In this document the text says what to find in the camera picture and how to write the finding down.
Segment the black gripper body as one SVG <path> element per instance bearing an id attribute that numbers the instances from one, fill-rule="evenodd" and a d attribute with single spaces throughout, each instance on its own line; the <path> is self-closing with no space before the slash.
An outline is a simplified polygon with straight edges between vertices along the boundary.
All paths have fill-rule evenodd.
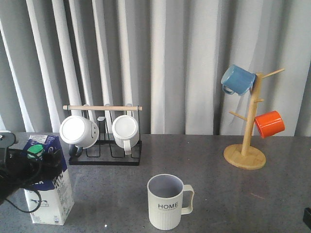
<path id="1" fill-rule="evenodd" d="M 42 170 L 42 159 L 32 152 L 12 149 L 17 142 L 16 136 L 10 131 L 0 133 L 0 202 L 20 188 L 34 191 L 39 201 L 40 193 L 33 188 Z"/>
<path id="2" fill-rule="evenodd" d="M 308 228 L 311 228 L 311 208 L 307 207 L 304 209 L 303 222 Z"/>

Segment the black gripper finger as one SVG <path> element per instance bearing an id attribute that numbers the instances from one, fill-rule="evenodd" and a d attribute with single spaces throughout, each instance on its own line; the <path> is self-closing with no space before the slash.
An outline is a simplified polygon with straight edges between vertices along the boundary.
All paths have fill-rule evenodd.
<path id="1" fill-rule="evenodd" d="M 43 153 L 40 176 L 43 180 L 53 180 L 61 174 L 61 149 L 53 153 Z"/>

